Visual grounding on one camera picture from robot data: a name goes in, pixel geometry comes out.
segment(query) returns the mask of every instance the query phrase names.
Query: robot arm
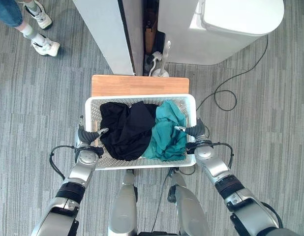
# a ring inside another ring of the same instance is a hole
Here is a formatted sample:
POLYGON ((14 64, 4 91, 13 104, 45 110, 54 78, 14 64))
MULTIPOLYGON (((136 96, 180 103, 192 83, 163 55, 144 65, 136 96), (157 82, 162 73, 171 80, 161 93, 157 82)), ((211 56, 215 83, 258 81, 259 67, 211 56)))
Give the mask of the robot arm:
POLYGON ((214 155, 213 144, 204 136, 201 120, 191 128, 176 127, 196 138, 194 154, 196 162, 203 168, 215 186, 226 207, 232 212, 231 221, 240 236, 297 236, 287 229, 279 229, 268 209, 245 188, 230 168, 214 155))
POLYGON ((56 196, 50 201, 45 214, 35 226, 31 236, 76 235, 79 226, 76 216, 80 209, 80 202, 98 159, 103 154, 101 147, 92 147, 90 144, 107 131, 106 128, 98 132, 87 132, 80 121, 76 130, 75 146, 78 148, 76 165, 72 168, 69 177, 62 182, 56 196))

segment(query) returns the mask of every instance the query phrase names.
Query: silver metal arm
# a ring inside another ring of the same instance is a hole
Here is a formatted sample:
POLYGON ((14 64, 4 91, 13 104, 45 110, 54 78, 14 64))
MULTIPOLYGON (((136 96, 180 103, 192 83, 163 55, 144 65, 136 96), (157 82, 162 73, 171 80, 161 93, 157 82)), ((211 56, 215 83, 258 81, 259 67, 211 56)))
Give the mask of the silver metal arm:
POLYGON ((182 236, 211 236, 207 219, 197 197, 187 188, 183 177, 174 170, 168 201, 176 203, 182 236))
POLYGON ((108 236, 137 235, 137 197, 133 184, 133 171, 127 170, 109 217, 108 236))
POLYGON ((77 152, 76 165, 72 168, 69 177, 62 182, 61 188, 35 226, 32 236, 76 235, 79 226, 76 216, 80 202, 100 157, 99 149, 91 148, 90 144, 107 131, 108 129, 103 129, 98 133, 90 133, 84 131, 81 123, 78 125, 75 144, 81 149, 77 152))
POLYGON ((231 220, 241 236, 296 235, 290 230, 280 230, 269 210, 241 184, 228 166, 214 154, 211 146, 200 146, 195 150, 196 162, 223 197, 227 208, 233 212, 231 220))

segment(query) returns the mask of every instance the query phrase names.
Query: jeans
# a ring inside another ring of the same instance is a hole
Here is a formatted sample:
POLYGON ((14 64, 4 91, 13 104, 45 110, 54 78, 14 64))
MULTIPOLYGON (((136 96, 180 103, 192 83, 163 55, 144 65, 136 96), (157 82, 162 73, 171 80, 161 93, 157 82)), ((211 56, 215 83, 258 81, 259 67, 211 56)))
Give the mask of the jeans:
POLYGON ((15 0, 0 0, 0 20, 11 27, 23 22, 21 10, 15 0))

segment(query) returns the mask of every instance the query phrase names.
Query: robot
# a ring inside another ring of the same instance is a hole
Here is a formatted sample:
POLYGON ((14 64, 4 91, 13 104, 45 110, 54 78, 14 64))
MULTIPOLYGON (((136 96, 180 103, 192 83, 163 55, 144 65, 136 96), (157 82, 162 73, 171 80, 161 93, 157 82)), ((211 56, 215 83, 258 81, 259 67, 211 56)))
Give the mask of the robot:
MULTIPOLYGON (((299 236, 289 229, 284 229, 282 223, 276 221, 264 204, 235 177, 230 168, 214 155, 213 147, 220 143, 213 144, 206 139, 205 127, 200 119, 194 127, 176 126, 175 128, 196 138, 196 142, 186 145, 186 151, 195 154, 197 165, 203 168, 210 182, 224 199, 226 207, 232 213, 230 219, 240 236, 299 236)), ((76 236, 79 226, 76 217, 80 202, 97 162, 103 154, 101 147, 93 147, 91 143, 107 131, 106 128, 98 132, 87 132, 80 119, 74 147, 76 165, 67 178, 63 176, 64 180, 59 191, 50 201, 32 236, 76 236)), ((177 168, 171 168, 169 173, 172 182, 168 201, 177 206, 180 235, 212 235, 199 201, 187 188, 177 168)), ((134 173, 133 170, 126 170, 121 190, 109 218, 108 236, 176 235, 166 232, 138 233, 136 200, 134 173)))

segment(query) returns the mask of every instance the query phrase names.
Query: plastic basket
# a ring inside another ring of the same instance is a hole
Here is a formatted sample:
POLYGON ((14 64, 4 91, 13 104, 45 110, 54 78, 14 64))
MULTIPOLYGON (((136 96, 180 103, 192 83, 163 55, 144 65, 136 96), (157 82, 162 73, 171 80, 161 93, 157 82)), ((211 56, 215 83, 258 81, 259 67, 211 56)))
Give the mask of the plastic basket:
MULTIPOLYGON (((102 120, 99 110, 100 105, 106 102, 120 102, 131 106, 131 104, 143 101, 147 104, 161 105, 164 100, 173 100, 180 110, 186 115, 187 126, 196 125, 196 103, 190 94, 162 94, 162 95, 135 95, 135 96, 104 96, 91 97, 86 101, 86 130, 97 131, 102 120)), ((194 142, 194 138, 187 135, 188 142, 194 142)), ((93 143, 96 147, 103 147, 104 154, 99 160, 96 170, 118 170, 118 169, 138 169, 138 168, 161 168, 161 167, 184 167, 192 166, 196 163, 194 155, 187 155, 181 161, 161 161, 158 159, 147 159, 139 157, 137 160, 121 161, 111 157, 100 139, 93 143)))

